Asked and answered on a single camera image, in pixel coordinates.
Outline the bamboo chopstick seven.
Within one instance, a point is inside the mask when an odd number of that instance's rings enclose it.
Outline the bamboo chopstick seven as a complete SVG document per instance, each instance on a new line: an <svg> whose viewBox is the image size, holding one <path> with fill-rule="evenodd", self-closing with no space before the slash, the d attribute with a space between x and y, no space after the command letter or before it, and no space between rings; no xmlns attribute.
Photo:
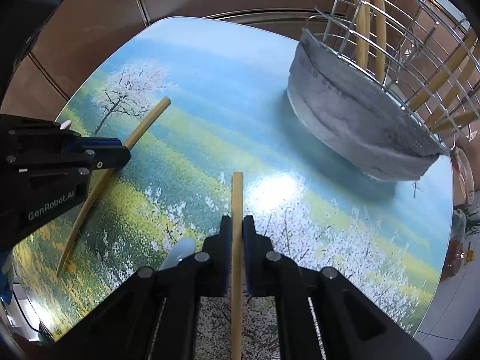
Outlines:
<svg viewBox="0 0 480 360"><path fill-rule="evenodd" d="M477 35L471 28L463 39L463 44L454 51L450 59L435 73L427 86L423 88L408 105L412 111L416 111L423 103L432 97L436 91L443 86L448 78L459 68L465 58L468 57L472 45L477 39Z"/></svg>

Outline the cooking oil bottle floor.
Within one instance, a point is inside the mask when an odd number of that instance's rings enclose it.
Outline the cooking oil bottle floor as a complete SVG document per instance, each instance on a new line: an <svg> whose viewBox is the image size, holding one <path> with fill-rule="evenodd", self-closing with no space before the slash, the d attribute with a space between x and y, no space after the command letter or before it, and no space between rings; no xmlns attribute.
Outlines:
<svg viewBox="0 0 480 360"><path fill-rule="evenodd" d="M473 260L474 250L471 248L470 241L465 245L460 240L451 240L442 266L440 280L444 281L454 277L463 266L471 263Z"/></svg>

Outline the bamboo chopstick two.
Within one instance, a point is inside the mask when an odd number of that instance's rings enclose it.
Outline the bamboo chopstick two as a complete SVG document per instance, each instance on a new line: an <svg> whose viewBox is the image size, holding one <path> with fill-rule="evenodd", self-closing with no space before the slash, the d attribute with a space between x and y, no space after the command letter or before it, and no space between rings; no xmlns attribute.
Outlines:
<svg viewBox="0 0 480 360"><path fill-rule="evenodd" d="M359 4L359 11L356 17L356 30L363 37L369 38L369 22L365 18L365 4L363 4L363 2ZM368 65L369 44L363 37L357 38L355 59L361 68L366 68Z"/></svg>

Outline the bamboo chopstick eight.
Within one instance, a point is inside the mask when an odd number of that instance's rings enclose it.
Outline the bamboo chopstick eight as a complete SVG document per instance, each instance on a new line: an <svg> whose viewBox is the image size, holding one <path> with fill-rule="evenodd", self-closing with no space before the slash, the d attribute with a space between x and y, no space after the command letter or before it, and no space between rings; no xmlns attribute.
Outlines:
<svg viewBox="0 0 480 360"><path fill-rule="evenodd" d="M458 77L458 84L455 84L451 87L447 95L442 101L442 106L447 110L448 107L455 100L456 96L459 94L465 82L470 78L475 69L475 62L470 58L466 63L464 69L462 70L460 76ZM444 114L443 109L439 106L437 107L433 114L427 119L426 125L430 128L437 122L440 117Z"/></svg>

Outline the green onions bag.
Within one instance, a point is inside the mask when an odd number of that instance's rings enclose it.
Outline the green onions bag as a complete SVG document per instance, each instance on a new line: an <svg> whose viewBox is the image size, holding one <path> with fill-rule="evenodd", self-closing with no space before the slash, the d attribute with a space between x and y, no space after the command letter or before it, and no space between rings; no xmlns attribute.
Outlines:
<svg viewBox="0 0 480 360"><path fill-rule="evenodd" d="M463 241L465 238L479 234L479 207L468 205L453 211L451 222L451 239Z"/></svg>

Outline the light blue ceramic spoon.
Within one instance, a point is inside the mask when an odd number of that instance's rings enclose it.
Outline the light blue ceramic spoon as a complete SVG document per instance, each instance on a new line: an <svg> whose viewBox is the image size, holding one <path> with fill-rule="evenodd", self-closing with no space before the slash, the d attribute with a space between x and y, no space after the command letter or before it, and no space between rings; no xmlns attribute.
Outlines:
<svg viewBox="0 0 480 360"><path fill-rule="evenodd" d="M168 252L167 257L160 266L160 270L163 271L172 267L176 267L183 259L194 254L195 250L195 239L191 237L181 238Z"/></svg>

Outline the bamboo chopstick five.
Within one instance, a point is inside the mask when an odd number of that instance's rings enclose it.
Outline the bamboo chopstick five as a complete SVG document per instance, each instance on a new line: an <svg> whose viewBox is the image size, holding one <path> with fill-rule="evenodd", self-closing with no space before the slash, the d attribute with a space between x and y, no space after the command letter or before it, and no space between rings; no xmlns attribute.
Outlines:
<svg viewBox="0 0 480 360"><path fill-rule="evenodd" d="M232 179L231 358L242 355L242 173Z"/></svg>

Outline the bamboo chopstick six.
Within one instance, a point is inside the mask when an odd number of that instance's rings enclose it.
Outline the bamboo chopstick six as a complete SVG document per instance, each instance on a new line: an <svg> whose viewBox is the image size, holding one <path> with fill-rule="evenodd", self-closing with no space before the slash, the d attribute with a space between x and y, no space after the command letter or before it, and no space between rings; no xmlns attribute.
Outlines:
<svg viewBox="0 0 480 360"><path fill-rule="evenodd" d="M385 16L385 2L384 0L374 0L376 16L376 30L377 30L377 49L376 49L376 79L383 83L385 78L385 62L386 62L386 16Z"/></svg>

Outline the bamboo chopstick three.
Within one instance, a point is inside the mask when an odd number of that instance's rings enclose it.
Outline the bamboo chopstick three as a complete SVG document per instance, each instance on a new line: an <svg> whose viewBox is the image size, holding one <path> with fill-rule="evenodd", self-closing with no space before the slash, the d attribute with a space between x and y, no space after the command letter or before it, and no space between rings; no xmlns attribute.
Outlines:
<svg viewBox="0 0 480 360"><path fill-rule="evenodd" d="M450 119L445 119L440 124L435 125L430 130L432 133L441 133L455 130L456 128L461 129L477 119L479 119L479 109L467 111L460 115L454 115Z"/></svg>

